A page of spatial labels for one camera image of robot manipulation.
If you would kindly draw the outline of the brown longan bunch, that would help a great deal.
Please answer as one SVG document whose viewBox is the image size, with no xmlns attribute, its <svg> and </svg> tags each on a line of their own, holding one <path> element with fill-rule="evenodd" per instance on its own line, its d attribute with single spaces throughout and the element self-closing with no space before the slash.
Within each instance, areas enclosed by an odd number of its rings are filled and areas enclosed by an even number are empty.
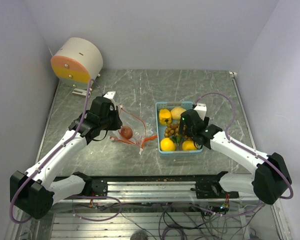
<svg viewBox="0 0 300 240">
<path fill-rule="evenodd" d="M 164 130 L 164 137 L 165 138 L 177 137 L 179 135 L 179 126 L 180 125 L 178 123 L 168 124 Z"/>
</svg>

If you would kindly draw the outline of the brown round fruit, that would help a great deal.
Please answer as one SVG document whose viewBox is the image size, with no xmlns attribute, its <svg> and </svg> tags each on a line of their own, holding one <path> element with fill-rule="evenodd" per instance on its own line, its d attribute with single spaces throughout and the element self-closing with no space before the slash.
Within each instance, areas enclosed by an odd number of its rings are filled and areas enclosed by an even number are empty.
<svg viewBox="0 0 300 240">
<path fill-rule="evenodd" d="M 120 129 L 120 135 L 123 138 L 130 140 L 133 137 L 133 130 L 129 126 L 122 126 Z"/>
</svg>

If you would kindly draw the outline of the clear orange zip top bag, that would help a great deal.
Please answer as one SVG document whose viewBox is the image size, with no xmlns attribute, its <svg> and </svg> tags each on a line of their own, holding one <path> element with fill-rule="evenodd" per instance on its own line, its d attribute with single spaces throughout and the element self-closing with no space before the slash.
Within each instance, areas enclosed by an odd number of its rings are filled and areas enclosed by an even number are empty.
<svg viewBox="0 0 300 240">
<path fill-rule="evenodd" d="M 120 134 L 122 128 L 121 126 L 120 129 L 111 131 L 109 138 L 112 141 L 124 144 L 125 146 L 133 146 L 141 155 L 144 150 L 145 143 L 155 140 L 157 138 L 157 134 L 147 130 L 146 123 L 138 116 L 127 111 L 122 104 L 119 106 L 118 110 L 119 118 L 122 121 L 122 126 L 129 126 L 133 131 L 133 137 L 131 139 L 125 139 L 122 137 Z"/>
</svg>

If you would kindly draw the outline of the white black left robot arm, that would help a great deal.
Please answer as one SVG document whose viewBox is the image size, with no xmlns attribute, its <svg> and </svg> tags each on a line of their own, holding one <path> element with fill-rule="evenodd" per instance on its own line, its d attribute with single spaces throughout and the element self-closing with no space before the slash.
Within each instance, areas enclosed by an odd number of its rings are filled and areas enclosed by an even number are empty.
<svg viewBox="0 0 300 240">
<path fill-rule="evenodd" d="M 115 95 L 114 91 L 109 91 L 104 96 L 97 96 L 90 109 L 85 109 L 70 124 L 61 140 L 40 161 L 25 172 L 16 171 L 12 174 L 9 216 L 13 222 L 16 221 L 14 207 L 39 220 L 61 200 L 71 196 L 86 199 L 92 194 L 93 180 L 84 173 L 75 172 L 58 181 L 55 178 L 70 157 L 96 141 L 102 131 L 121 128 Z"/>
</svg>

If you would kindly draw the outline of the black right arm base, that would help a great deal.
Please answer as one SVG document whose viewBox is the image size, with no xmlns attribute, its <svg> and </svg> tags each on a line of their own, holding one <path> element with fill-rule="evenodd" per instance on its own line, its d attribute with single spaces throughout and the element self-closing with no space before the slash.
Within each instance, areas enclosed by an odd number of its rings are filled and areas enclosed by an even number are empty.
<svg viewBox="0 0 300 240">
<path fill-rule="evenodd" d="M 227 173 L 221 171 L 218 174 L 194 175 L 195 187 L 190 190 L 195 192 L 197 199 L 225 199 L 227 195 L 230 199 L 237 199 L 237 191 L 225 191 L 220 185 L 221 177 Z"/>
</svg>

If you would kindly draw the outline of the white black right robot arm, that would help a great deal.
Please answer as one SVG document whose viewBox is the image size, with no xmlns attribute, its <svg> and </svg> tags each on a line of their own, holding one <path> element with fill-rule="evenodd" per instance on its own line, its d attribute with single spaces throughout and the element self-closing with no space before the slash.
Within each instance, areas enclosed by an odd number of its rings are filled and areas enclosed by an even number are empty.
<svg viewBox="0 0 300 240">
<path fill-rule="evenodd" d="M 222 173 L 210 186 L 214 197 L 221 198 L 227 192 L 246 193 L 268 205 L 293 197 L 292 180 L 280 154 L 264 153 L 237 141 L 220 127 L 209 124 L 209 118 L 201 118 L 194 109 L 180 115 L 179 127 L 185 129 L 185 135 L 192 138 L 195 147 L 219 152 L 248 170 L 247 174 Z"/>
</svg>

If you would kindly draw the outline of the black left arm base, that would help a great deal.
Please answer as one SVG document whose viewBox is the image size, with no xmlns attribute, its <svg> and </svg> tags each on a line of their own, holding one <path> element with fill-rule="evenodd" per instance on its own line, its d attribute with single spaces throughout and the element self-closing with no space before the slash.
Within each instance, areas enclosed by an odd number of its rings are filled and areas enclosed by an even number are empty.
<svg viewBox="0 0 300 240">
<path fill-rule="evenodd" d="M 80 177 L 84 181 L 83 189 L 78 193 L 79 196 L 101 197 L 108 193 L 108 184 L 101 177 L 88 176 L 82 172 L 74 172 L 73 175 Z"/>
</svg>

